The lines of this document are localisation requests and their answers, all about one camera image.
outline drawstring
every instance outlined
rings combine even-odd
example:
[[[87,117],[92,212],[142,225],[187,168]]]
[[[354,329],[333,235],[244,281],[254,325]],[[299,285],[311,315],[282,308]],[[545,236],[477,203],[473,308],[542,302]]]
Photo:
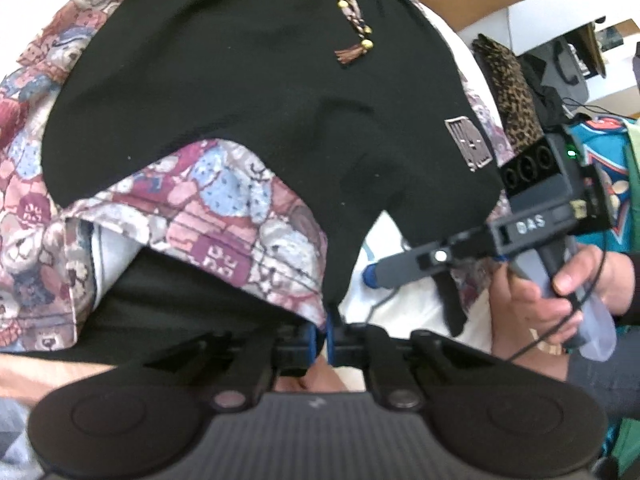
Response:
[[[349,20],[360,38],[360,43],[356,43],[345,50],[335,51],[338,61],[343,65],[348,65],[373,48],[373,41],[369,39],[373,31],[365,23],[356,0],[338,0],[338,7],[340,7],[342,13]]]

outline white fabric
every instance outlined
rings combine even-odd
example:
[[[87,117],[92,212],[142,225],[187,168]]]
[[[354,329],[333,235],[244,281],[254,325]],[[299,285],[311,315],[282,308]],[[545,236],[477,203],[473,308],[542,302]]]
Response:
[[[0,0],[0,75],[17,68],[15,59],[25,46],[45,27],[57,10],[69,0]],[[424,8],[428,19],[449,44],[461,72],[489,108],[495,123],[500,124],[497,107],[489,87],[471,52],[453,30],[432,10]],[[120,235],[96,229],[94,259],[98,280],[98,298],[101,298],[117,277],[129,265],[139,250],[135,242]],[[366,238],[366,244],[377,260],[402,251],[401,234],[390,216],[382,213]],[[350,289],[340,306],[348,322],[366,319],[371,305],[384,298],[389,291],[370,290],[362,283],[362,270],[369,263],[367,251],[361,250],[353,271]],[[459,340],[483,351],[491,348],[491,319],[488,296],[484,293],[471,308],[469,322]],[[449,335],[442,315],[442,303],[431,278],[403,287],[398,295],[380,308],[372,322],[383,326],[394,337],[407,337],[412,330],[427,328]],[[353,374],[346,380],[353,388],[361,387],[360,378]]]

